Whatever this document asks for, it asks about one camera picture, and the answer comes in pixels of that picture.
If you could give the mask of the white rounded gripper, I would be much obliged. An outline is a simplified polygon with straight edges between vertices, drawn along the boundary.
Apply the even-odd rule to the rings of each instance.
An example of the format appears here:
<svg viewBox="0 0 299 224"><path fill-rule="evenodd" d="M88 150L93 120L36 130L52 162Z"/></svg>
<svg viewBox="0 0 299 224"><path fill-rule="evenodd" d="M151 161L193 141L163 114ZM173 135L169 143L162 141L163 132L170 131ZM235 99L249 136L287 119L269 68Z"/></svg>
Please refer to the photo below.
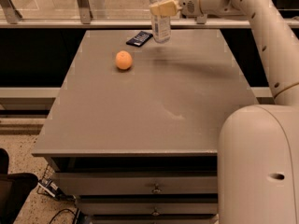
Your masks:
<svg viewBox="0 0 299 224"><path fill-rule="evenodd" d="M154 16L176 16L180 11L186 17L198 17L202 14L199 0L162 0L149 6Z"/></svg>

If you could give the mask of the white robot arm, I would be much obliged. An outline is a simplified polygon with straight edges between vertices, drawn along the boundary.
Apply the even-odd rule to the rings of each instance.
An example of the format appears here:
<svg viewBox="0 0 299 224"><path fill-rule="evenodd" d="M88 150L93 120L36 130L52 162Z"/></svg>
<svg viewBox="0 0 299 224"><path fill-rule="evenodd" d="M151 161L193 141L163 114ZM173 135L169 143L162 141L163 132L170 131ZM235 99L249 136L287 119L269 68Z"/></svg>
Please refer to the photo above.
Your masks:
<svg viewBox="0 0 299 224"><path fill-rule="evenodd" d="M218 144L216 224L299 224L299 46L272 0L157 0L153 15L241 15L249 21L271 105L235 111Z"/></svg>

